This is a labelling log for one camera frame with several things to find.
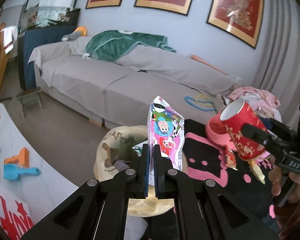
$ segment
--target green blanket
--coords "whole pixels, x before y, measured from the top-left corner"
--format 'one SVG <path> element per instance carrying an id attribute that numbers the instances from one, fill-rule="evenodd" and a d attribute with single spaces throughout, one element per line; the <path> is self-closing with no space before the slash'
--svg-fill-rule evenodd
<path id="1" fill-rule="evenodd" d="M 176 52 L 167 43 L 166 36 L 112 30 L 94 36 L 86 46 L 86 53 L 96 59 L 114 62 L 139 44 Z"/>

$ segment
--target red can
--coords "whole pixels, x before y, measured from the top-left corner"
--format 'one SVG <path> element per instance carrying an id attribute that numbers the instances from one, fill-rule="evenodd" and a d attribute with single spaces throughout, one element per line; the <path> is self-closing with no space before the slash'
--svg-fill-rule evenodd
<path id="1" fill-rule="evenodd" d="M 265 152 L 265 146 L 242 135 L 241 127 L 246 123 L 256 126 L 263 131 L 267 131 L 263 122 L 261 122 L 249 104 L 243 99 L 239 98 L 229 104 L 222 111 L 220 121 L 226 127 L 241 159 L 244 161 L 254 160 Z"/>

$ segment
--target white towel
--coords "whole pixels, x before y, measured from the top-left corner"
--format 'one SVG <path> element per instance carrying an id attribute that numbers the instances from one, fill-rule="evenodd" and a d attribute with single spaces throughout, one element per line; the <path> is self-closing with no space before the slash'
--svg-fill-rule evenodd
<path id="1" fill-rule="evenodd" d="M 5 54 L 13 49 L 13 42 L 18 39 L 18 29 L 16 26 L 6 27 L 1 30 L 3 34 L 3 46 Z"/>

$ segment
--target small snack bag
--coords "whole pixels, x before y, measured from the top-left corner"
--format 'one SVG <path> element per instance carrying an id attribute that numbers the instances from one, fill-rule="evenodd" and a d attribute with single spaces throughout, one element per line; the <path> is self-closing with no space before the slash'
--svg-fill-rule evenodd
<path id="1" fill-rule="evenodd" d="M 185 142 L 182 115 L 173 110 L 160 96 L 151 103 L 148 114 L 148 145 L 152 158 L 153 146 L 160 145 L 161 156 L 169 158 L 173 168 L 182 170 L 182 147 Z M 149 184 L 154 185 L 154 167 L 150 164 Z"/>

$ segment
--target small wooden stool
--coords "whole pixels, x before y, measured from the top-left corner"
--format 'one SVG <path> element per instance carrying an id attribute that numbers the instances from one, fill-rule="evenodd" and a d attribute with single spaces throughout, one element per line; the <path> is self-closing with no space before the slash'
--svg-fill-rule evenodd
<path id="1" fill-rule="evenodd" d="M 20 101 L 21 106 L 22 106 L 21 111 L 22 111 L 23 118 L 25 117 L 25 115 L 24 115 L 24 107 L 25 106 L 32 105 L 32 104 L 38 102 L 40 108 L 43 110 L 42 99 L 41 99 L 41 96 L 40 96 L 40 92 L 42 92 L 41 87 L 37 87 L 37 88 L 32 88 L 32 89 L 26 90 L 26 91 L 16 95 L 16 100 Z M 23 99 L 26 98 L 29 95 L 32 95 L 32 94 L 36 94 L 37 99 L 24 104 Z"/>

